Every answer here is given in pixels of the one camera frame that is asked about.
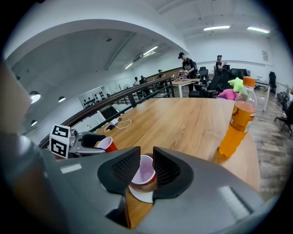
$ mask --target ceiling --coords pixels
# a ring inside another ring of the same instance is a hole
[[[204,32],[203,28],[230,25],[230,32],[247,31],[254,26],[273,31],[270,15],[254,0],[144,0],[165,20],[172,23],[184,38]]]
[[[35,90],[46,96],[73,76],[123,69],[154,45],[159,46],[157,53],[168,49],[165,43],[128,31],[80,31],[42,44],[18,61],[12,71],[20,77],[20,83],[28,92]]]

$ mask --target white wall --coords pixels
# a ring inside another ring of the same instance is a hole
[[[281,36],[270,38],[273,54],[273,72],[276,74],[276,82],[293,87],[293,57],[286,41]],[[278,92],[286,91],[280,86]]]
[[[95,28],[144,33],[187,50],[176,28],[142,0],[50,0],[36,3],[18,23],[4,48],[4,58],[26,42],[17,59],[58,36]]]
[[[133,75],[137,76],[138,80],[140,80],[141,75],[148,77],[158,73],[159,69],[167,71],[180,67],[182,66],[182,60],[178,59],[180,52],[180,50],[171,49],[161,56],[151,55],[141,58],[137,63],[132,65]]]
[[[38,127],[36,131],[29,134],[29,138],[38,144],[44,137],[46,137],[53,124],[61,124],[71,116],[77,114],[79,111],[83,110],[83,106],[79,101],[78,95],[81,95],[91,89],[96,87],[106,85],[106,84],[115,84],[111,89],[111,94],[119,92],[118,84],[121,88],[125,84],[132,86],[134,83],[134,76],[132,70],[109,70],[109,71],[100,71],[97,73],[85,74],[83,76],[77,75],[72,77],[71,82],[64,82],[59,88],[52,92],[50,96],[46,97],[42,102],[36,102],[33,105],[37,105],[34,108],[34,111],[26,115],[26,121],[24,127],[26,132],[30,132],[33,128]],[[52,108],[54,101],[58,96],[65,96],[66,101],[59,104],[57,108]],[[31,126],[30,122],[35,119],[38,121],[37,125]],[[87,124],[90,124],[91,127],[94,127],[92,120],[102,122],[104,119],[99,119],[99,115],[91,117],[90,119],[85,119],[81,122],[77,128],[79,130],[85,129]]]
[[[83,107],[77,96],[66,100],[48,114],[45,119],[38,122],[37,125],[34,126],[37,127],[37,129],[27,136],[35,144],[39,144],[51,132],[54,124],[63,123],[81,110],[83,110]]]
[[[257,76],[268,81],[272,71],[272,52],[269,41],[264,36],[249,34],[214,34],[194,37],[186,42],[190,56],[198,67],[206,66],[213,70],[217,55],[230,64],[231,68],[250,69]],[[262,51],[268,52],[268,62],[263,60]]]
[[[217,35],[194,37],[186,42],[190,54],[188,57],[195,60],[198,68],[205,66],[213,71],[217,55],[223,56],[222,60],[231,65],[231,68],[250,69],[252,74],[263,81],[269,81],[272,71],[273,56],[271,46],[264,37],[256,35]],[[263,61],[262,50],[268,52],[269,61]],[[182,66],[178,59],[179,50],[173,49],[159,57],[149,56],[133,64],[133,73],[145,77],[158,73],[159,69],[170,70]]]

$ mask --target floor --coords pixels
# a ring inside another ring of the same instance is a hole
[[[182,90],[183,97],[188,96],[188,86]],[[178,88],[174,88],[175,97],[179,97]],[[253,139],[258,152],[260,164],[260,189],[262,197],[267,200],[280,194],[287,178],[290,176],[293,159],[293,136],[289,138],[287,126],[281,131],[282,124],[275,117],[282,116],[282,107],[276,101],[275,95],[270,93],[266,111],[266,91],[255,91],[258,97],[258,106],[254,122],[251,126]]]

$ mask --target railing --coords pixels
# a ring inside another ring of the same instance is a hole
[[[71,118],[63,122],[62,125],[73,127],[74,125],[78,124],[80,121],[85,119],[86,117],[96,114],[97,111],[99,111],[105,106],[112,105],[115,102],[117,102],[118,104],[119,103],[121,104],[120,100],[122,100],[122,102],[124,101],[124,104],[129,104],[128,107],[114,114],[113,116],[109,117],[104,122],[100,123],[99,125],[95,126],[94,128],[90,130],[91,132],[96,131],[97,129],[104,126],[106,123],[112,121],[114,118],[125,113],[127,110],[133,107],[136,107],[138,104],[144,102],[147,99],[171,97],[170,95],[174,97],[174,90],[172,86],[173,78],[174,77],[164,77],[164,78],[152,80],[144,84],[137,85],[129,89],[123,90],[121,92],[115,93],[109,96],[108,98],[106,98],[105,100],[100,101],[99,103],[78,112],[77,114],[75,114],[74,116],[72,116]],[[164,95],[155,97],[159,93],[164,93]],[[48,145],[49,145],[49,135],[46,136],[38,146],[40,148],[46,148],[48,147]]]

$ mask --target white plate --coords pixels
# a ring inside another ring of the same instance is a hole
[[[130,186],[129,190],[132,193],[133,196],[135,196],[138,200],[142,201],[142,202],[147,202],[147,203],[153,203],[152,201],[152,194],[154,192],[138,192],[136,190],[134,190],[133,188],[131,188]]]

